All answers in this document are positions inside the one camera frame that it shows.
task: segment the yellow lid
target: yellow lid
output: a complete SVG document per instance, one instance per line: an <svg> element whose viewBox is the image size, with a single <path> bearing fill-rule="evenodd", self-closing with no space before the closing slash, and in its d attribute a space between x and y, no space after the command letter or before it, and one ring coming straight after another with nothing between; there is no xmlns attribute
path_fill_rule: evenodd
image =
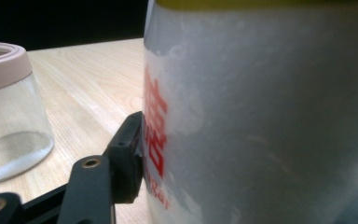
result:
<svg viewBox="0 0 358 224"><path fill-rule="evenodd" d="M319 4L358 2L358 0L156 0L166 8L175 10L220 10L255 7L288 7Z"/></svg>

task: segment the printed label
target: printed label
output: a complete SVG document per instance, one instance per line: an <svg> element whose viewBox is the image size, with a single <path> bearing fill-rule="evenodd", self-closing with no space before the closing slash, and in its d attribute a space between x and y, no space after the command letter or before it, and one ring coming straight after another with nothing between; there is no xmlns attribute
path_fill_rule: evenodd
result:
<svg viewBox="0 0 358 224"><path fill-rule="evenodd" d="M168 209L170 202L162 188L158 185L155 177L149 172L148 159L153 163L157 169L158 175L161 179L164 178L164 147L167 142L167 135L165 131L165 118L168 112L168 106L162 98L158 80L152 79L149 74L149 69L145 69L145 144L147 151L145 152L145 178L148 181L151 194L157 198L162 205Z"/></svg>

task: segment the table surface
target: table surface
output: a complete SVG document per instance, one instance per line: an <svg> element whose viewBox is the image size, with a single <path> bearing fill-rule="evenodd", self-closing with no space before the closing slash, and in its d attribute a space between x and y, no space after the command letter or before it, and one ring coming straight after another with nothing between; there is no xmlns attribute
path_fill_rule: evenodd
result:
<svg viewBox="0 0 358 224"><path fill-rule="evenodd" d="M55 146L28 172L0 183L23 203L67 183L72 165L101 155L124 119L142 110L143 39L29 51ZM117 223L148 223L145 183L133 204L116 205Z"/></svg>

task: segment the pink lid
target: pink lid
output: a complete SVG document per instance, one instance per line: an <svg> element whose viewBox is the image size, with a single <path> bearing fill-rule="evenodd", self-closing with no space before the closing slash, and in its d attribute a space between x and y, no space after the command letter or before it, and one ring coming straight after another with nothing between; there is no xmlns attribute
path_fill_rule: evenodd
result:
<svg viewBox="0 0 358 224"><path fill-rule="evenodd" d="M0 43L0 88L13 84L32 73L23 47Z"/></svg>

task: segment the frosted container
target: frosted container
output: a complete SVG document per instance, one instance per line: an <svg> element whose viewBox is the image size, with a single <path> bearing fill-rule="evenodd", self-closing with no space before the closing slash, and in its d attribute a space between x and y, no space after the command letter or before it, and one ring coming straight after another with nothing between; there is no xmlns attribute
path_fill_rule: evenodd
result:
<svg viewBox="0 0 358 224"><path fill-rule="evenodd" d="M150 1L144 114L150 223L336 223L358 193L358 1Z"/></svg>

